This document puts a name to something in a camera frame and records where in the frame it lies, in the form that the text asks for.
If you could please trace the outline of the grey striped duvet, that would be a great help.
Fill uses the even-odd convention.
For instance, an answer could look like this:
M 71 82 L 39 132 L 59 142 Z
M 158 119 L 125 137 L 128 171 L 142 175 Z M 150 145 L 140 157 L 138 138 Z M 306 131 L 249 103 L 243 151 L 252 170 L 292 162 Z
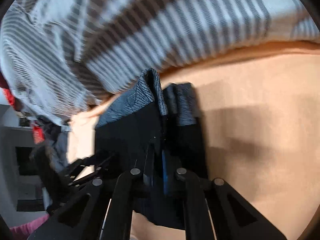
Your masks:
M 31 113 L 60 124 L 145 69 L 270 41 L 319 41 L 300 0 L 14 0 L 1 73 Z

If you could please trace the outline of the red embroidered cushion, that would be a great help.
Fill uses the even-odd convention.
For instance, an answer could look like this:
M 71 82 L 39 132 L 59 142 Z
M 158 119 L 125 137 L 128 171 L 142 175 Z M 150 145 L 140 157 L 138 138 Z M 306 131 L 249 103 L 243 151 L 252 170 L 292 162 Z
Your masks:
M 6 79 L 2 74 L 1 74 L 1 89 L 9 105 L 15 111 L 20 112 L 22 110 L 22 103 L 13 96 Z M 43 142 L 45 137 L 44 137 L 44 132 L 42 131 L 42 128 L 40 128 L 37 125 L 32 125 L 31 127 L 33 129 L 32 134 L 33 134 L 33 139 L 35 144 L 39 144 Z

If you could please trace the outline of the black pants with patterned waistband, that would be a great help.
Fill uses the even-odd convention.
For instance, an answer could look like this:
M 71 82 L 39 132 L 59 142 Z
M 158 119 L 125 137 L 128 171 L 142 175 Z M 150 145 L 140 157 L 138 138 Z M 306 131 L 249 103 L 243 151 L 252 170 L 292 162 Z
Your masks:
M 99 117 L 95 152 L 109 158 L 116 174 L 132 168 L 144 185 L 134 210 L 159 226 L 184 229 L 176 170 L 208 178 L 204 139 L 195 89 L 191 83 L 161 87 L 159 74 L 147 69 Z

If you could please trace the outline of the dark grey garment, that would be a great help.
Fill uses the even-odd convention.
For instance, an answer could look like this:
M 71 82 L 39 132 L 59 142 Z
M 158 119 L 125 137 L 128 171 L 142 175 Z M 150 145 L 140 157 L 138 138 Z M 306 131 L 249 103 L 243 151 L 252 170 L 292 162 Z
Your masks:
M 56 172 L 61 172 L 68 166 L 66 157 L 67 144 L 68 144 L 68 132 L 64 132 L 61 126 L 57 126 L 52 122 L 33 124 L 42 128 L 44 132 L 44 141 L 35 144 L 35 148 L 29 155 L 29 159 L 33 162 L 33 159 L 37 153 L 40 153 L 41 146 L 44 147 L 44 154 L 49 159 L 50 166 Z

